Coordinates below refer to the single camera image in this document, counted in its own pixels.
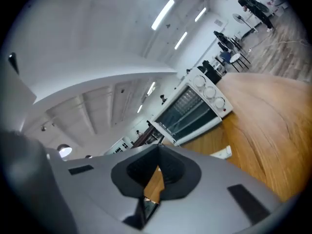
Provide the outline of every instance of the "ceiling light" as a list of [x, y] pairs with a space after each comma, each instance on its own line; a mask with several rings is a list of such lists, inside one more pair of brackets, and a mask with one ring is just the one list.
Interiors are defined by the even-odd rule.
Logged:
[[154, 23], [152, 25], [152, 29], [154, 29], [154, 30], [157, 29], [157, 27], [159, 26], [159, 24], [161, 23], [161, 21], [163, 20], [163, 18], [168, 13], [168, 11], [170, 10], [170, 8], [173, 6], [174, 3], [175, 3], [174, 0], [169, 0], [169, 2], [167, 2], [165, 7], [161, 10], [161, 12], [159, 13], [158, 17], [154, 21]]
[[198, 16], [195, 18], [195, 22], [198, 21], [198, 19], [205, 13], [205, 11], [206, 11], [206, 7], [203, 8], [203, 10], [202, 10], [202, 11], [198, 14]]
[[176, 44], [176, 46], [175, 46], [175, 49], [177, 49], [177, 48], [180, 46], [180, 44], [182, 43], [182, 41], [184, 40], [184, 38], [186, 37], [186, 35], [187, 35], [187, 32], [185, 31], [184, 34], [183, 34], [183, 36], [181, 37], [181, 39], [177, 42], [177, 44]]
[[67, 144], [61, 144], [58, 146], [57, 150], [59, 152], [60, 157], [64, 158], [67, 155], [69, 155], [73, 149]]
[[148, 92], [147, 92], [148, 96], [153, 92], [154, 85], [155, 85], [155, 82], [152, 83], [150, 89], [148, 90]]
[[140, 107], [138, 108], [137, 113], [139, 113], [139, 112], [141, 111], [142, 106], [143, 106], [143, 105], [140, 105]]

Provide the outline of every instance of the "wooden tabletop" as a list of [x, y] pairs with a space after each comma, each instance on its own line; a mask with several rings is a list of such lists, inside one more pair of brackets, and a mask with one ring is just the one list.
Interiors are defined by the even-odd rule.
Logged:
[[[270, 75], [228, 73], [217, 87], [233, 112], [218, 128], [183, 147], [211, 154], [229, 144], [233, 155], [227, 160], [281, 200], [302, 191], [312, 171], [312, 86]], [[158, 202], [163, 183], [160, 172], [155, 173], [144, 192]]]

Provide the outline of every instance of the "black rectangular slot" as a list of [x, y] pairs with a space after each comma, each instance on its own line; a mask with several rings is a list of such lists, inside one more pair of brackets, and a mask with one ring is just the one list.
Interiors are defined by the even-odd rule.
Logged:
[[243, 185], [228, 187], [228, 191], [246, 214], [252, 225], [265, 219], [270, 212]]
[[79, 166], [79, 167], [75, 167], [75, 168], [70, 168], [70, 169], [68, 169], [68, 171], [71, 175], [76, 175], [76, 174], [81, 174], [81, 173], [84, 173], [84, 172], [92, 170], [92, 169], [94, 169], [93, 166], [86, 165], [86, 166]]

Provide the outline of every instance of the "gray wood floor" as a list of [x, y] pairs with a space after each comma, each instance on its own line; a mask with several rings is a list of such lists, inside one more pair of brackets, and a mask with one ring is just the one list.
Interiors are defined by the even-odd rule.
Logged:
[[[281, 17], [272, 17], [271, 22], [276, 28], [274, 31], [267, 33], [266, 25], [261, 24], [257, 27], [258, 33], [244, 38], [242, 46], [251, 64], [249, 70], [245, 68], [242, 71], [236, 63], [237, 69], [240, 72], [269, 74], [312, 83], [312, 48], [307, 43], [305, 28], [295, 12], [288, 8]], [[227, 69], [236, 72], [231, 65]]]

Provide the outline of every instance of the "white fan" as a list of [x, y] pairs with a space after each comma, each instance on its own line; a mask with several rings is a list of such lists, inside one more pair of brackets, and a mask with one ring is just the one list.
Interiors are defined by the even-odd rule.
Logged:
[[236, 21], [238, 21], [239, 23], [241, 23], [241, 24], [246, 24], [248, 27], [250, 27], [246, 22], [245, 22], [245, 20], [239, 15], [239, 14], [233, 14], [233, 18], [236, 20]]

